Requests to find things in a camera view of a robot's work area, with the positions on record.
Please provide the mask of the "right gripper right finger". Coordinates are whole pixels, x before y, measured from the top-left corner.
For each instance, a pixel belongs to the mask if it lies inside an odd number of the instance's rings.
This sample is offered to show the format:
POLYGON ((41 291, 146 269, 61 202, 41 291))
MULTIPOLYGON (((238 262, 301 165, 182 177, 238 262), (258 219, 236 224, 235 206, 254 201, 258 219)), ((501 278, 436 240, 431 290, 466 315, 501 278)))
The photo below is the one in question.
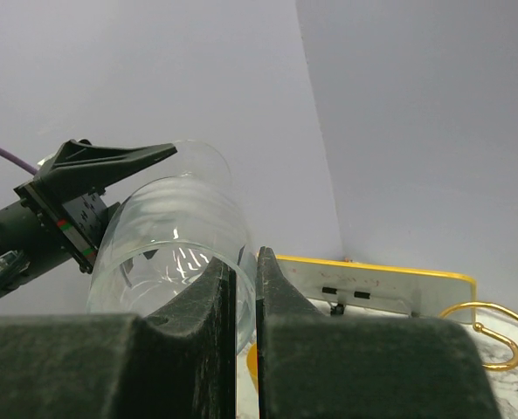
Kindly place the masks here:
POLYGON ((272 249, 257 268, 263 418, 497 418, 477 348, 442 319, 321 313, 272 249))

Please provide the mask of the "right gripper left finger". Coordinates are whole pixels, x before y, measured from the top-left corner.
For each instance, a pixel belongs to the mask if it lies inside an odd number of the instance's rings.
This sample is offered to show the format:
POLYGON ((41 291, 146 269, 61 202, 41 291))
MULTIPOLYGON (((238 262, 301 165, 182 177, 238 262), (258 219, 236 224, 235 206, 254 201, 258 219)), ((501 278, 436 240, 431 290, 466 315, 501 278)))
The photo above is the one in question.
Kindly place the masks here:
POLYGON ((235 312, 213 259, 147 318, 0 317, 0 418, 233 418, 235 312))

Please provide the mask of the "clear wine glass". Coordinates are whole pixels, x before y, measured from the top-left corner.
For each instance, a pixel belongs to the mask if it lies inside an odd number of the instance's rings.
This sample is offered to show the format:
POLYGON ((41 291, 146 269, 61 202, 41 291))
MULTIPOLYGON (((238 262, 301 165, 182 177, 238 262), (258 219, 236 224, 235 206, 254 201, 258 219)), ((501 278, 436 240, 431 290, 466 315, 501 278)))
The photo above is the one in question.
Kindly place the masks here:
POLYGON ((226 159, 203 141, 176 141, 177 152, 147 168, 148 182, 111 218, 96 258, 88 313, 148 317, 202 279, 211 262, 236 273, 237 350, 255 328, 256 248, 236 199, 226 159), (157 280, 128 288, 121 263, 157 250, 157 280))

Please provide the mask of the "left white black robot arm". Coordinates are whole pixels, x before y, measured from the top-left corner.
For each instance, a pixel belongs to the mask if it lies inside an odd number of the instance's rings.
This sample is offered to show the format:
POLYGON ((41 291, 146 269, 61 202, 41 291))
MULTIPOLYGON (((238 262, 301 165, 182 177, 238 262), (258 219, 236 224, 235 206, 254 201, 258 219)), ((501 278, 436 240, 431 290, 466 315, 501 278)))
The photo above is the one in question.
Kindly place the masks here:
POLYGON ((117 204, 107 187, 176 153, 171 143, 141 148, 96 147, 70 140, 0 209, 0 298, 73 259, 92 273, 117 204))

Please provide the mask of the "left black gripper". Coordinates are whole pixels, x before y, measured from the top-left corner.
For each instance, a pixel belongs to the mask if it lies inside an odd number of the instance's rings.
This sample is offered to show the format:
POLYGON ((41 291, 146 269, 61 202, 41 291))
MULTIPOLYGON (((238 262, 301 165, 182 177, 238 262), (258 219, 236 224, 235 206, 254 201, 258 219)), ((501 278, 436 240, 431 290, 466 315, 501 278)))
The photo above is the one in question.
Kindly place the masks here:
MULTIPOLYGON (((177 152, 171 143, 140 148, 97 147, 89 141, 65 142, 28 182, 15 188, 25 208, 51 232, 59 248, 83 273, 92 273, 102 239, 120 205, 106 205, 104 188, 149 168, 177 152)), ((144 251, 121 263, 128 288, 154 281, 152 259, 157 250, 144 251)))

